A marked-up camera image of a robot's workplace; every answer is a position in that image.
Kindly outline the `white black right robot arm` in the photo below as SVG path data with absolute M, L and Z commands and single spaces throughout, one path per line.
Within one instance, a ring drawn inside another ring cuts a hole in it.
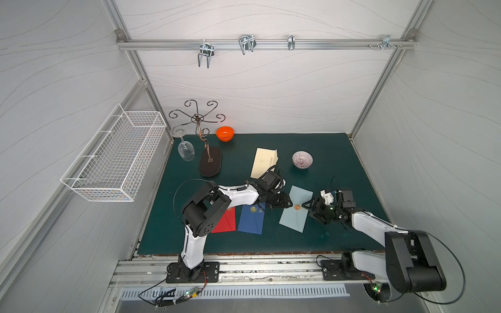
M 426 232 L 399 228 L 369 211 L 358 209 L 351 190 L 321 192 L 321 196 L 311 198 L 302 206 L 314 220 L 324 225 L 338 222 L 364 233 L 384 247 L 384 254 L 366 250 L 345 252 L 340 264 L 343 275 L 379 276 L 400 293 L 446 289 L 446 276 Z

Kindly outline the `cream yellow envelope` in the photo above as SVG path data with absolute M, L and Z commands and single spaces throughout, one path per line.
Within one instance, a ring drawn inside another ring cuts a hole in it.
M 252 179 L 258 179 L 269 168 L 275 166 L 278 159 L 277 150 L 257 148 L 250 177 Z

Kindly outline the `light teal envelope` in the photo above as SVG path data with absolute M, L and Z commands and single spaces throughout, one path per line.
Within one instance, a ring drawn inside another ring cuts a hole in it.
M 303 233 L 309 214 L 308 210 L 303 207 L 303 203 L 310 201 L 312 197 L 313 193 L 311 191 L 292 186 L 290 190 L 292 204 L 283 210 L 279 224 Z

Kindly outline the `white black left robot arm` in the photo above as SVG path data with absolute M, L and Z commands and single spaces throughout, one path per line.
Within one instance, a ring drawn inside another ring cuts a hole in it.
M 206 236 L 219 224 L 227 209 L 238 206 L 285 208 L 292 204 L 282 189 L 286 181 L 279 175 L 281 167 L 268 168 L 257 179 L 238 186 L 222 186 L 214 181 L 200 179 L 202 186 L 183 206 L 182 223 L 185 241 L 180 263 L 187 270 L 198 269 L 204 261 Z

